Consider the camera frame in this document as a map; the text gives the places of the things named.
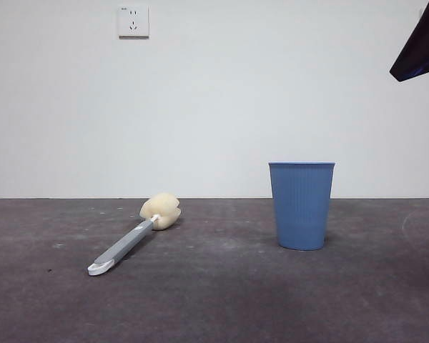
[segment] wall socket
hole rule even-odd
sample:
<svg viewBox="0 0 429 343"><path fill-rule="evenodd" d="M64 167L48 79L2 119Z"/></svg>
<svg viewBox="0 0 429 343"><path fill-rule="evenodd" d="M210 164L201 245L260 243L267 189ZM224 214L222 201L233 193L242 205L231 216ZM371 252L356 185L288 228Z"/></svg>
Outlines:
<svg viewBox="0 0 429 343"><path fill-rule="evenodd" d="M149 38L149 7L120 7L117 12L119 38Z"/></svg>

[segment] blue plastic cup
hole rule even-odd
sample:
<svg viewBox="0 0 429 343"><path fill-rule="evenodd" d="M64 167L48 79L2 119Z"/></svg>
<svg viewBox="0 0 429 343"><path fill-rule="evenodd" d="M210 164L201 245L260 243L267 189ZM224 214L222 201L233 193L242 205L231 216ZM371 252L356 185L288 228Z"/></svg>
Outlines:
<svg viewBox="0 0 429 343"><path fill-rule="evenodd" d="M335 163L270 162L278 243L288 249L324 245Z"/></svg>

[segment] gray handle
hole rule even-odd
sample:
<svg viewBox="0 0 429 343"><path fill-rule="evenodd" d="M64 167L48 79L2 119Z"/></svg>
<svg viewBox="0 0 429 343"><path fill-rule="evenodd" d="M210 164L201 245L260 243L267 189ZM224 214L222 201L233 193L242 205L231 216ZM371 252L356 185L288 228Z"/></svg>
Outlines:
<svg viewBox="0 0 429 343"><path fill-rule="evenodd" d="M106 263L113 259L114 263L116 264L121 260L122 257L124 257L127 252L130 251L131 248L133 248L152 230L153 224L154 223L150 220L142 222L140 225L135 227L135 229L131 230L131 232L114 243L111 248L97 257L94 263Z"/></svg>

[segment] white wall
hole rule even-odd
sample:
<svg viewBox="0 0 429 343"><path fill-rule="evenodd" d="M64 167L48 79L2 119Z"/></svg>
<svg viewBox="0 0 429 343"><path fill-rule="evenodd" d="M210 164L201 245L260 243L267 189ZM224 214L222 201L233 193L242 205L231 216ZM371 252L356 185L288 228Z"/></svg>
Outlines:
<svg viewBox="0 0 429 343"><path fill-rule="evenodd" d="M268 161L336 161L334 197L429 197L429 74L388 71L426 0L0 0L0 197L268 197Z"/></svg>

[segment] white handle tip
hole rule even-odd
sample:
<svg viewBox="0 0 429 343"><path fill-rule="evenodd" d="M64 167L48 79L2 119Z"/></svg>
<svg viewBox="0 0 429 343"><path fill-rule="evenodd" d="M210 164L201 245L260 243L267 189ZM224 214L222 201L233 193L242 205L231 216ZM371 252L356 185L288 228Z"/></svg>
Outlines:
<svg viewBox="0 0 429 343"><path fill-rule="evenodd" d="M87 272L90 276L94 277L96 275L100 275L105 273L108 269L114 266L114 260L110 259L104 263L93 263L87 267Z"/></svg>

